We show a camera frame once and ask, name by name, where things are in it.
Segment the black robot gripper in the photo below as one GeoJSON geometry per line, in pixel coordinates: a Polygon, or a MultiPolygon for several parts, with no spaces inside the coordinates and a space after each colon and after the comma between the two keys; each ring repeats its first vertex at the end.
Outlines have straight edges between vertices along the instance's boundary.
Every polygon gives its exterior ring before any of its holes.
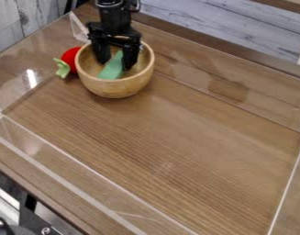
{"type": "Polygon", "coordinates": [[[110,31],[100,22],[88,22],[86,26],[98,61],[104,64],[111,59],[111,45],[124,47],[123,69],[130,70],[139,60],[143,34],[134,27],[110,31]]]}

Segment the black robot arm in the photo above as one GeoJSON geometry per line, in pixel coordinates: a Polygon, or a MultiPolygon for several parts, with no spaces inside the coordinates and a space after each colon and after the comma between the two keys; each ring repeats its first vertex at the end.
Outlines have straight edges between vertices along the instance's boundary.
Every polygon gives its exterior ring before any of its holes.
{"type": "Polygon", "coordinates": [[[131,14],[142,8],[140,0],[95,0],[100,21],[90,21],[87,37],[91,40],[98,61],[111,59],[111,46],[123,50],[123,70],[139,60],[143,34],[131,26],[131,14]]]}

